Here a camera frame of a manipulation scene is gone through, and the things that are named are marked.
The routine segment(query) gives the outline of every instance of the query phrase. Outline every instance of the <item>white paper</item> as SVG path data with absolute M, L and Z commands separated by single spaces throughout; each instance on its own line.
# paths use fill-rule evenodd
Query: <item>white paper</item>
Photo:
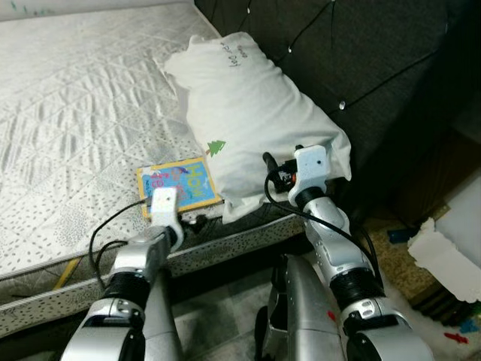
M 434 229 L 432 218 L 422 224 L 409 245 L 416 265 L 430 271 L 459 301 L 481 300 L 481 269 Z

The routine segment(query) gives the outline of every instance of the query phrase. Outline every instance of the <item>book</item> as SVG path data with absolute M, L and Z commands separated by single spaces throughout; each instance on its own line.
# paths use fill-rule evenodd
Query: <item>book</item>
M 188 211 L 222 201 L 216 194 L 202 157 L 139 168 L 137 180 L 141 199 L 151 197 L 155 188 L 176 187 L 178 211 Z M 142 205 L 142 214 L 150 217 L 150 207 Z

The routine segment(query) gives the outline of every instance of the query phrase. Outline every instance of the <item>quilted mattress surface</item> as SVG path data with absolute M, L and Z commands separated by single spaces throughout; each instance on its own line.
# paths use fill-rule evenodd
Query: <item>quilted mattress surface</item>
M 194 34 L 218 36 L 187 3 L 0 23 L 0 280 L 85 254 L 136 168 L 201 155 L 159 70 Z

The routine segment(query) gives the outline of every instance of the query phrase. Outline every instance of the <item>green tree icon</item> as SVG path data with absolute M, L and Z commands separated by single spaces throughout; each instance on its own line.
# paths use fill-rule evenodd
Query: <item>green tree icon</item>
M 224 148 L 224 141 L 212 141 L 210 143 L 207 143 L 209 146 L 209 149 L 206 150 L 205 154 L 209 155 L 212 158 L 215 154 L 218 154 L 223 148 Z

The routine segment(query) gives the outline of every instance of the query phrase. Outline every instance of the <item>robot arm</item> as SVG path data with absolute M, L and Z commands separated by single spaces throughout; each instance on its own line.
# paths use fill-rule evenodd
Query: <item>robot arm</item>
M 151 226 L 120 248 L 103 296 L 90 307 L 62 361 L 144 359 L 147 300 L 168 254 L 183 241 L 177 191 L 156 189 L 151 214 Z
M 325 196 L 329 173 L 325 148 L 297 146 L 294 156 L 295 163 L 288 161 L 280 167 L 288 173 L 290 169 L 287 179 L 295 183 L 289 191 L 289 203 L 304 216 L 312 216 L 305 220 L 306 235 L 340 307 L 343 329 L 349 337 L 348 358 L 433 360 L 422 339 L 390 305 L 375 277 L 374 265 L 352 242 L 347 215 Z

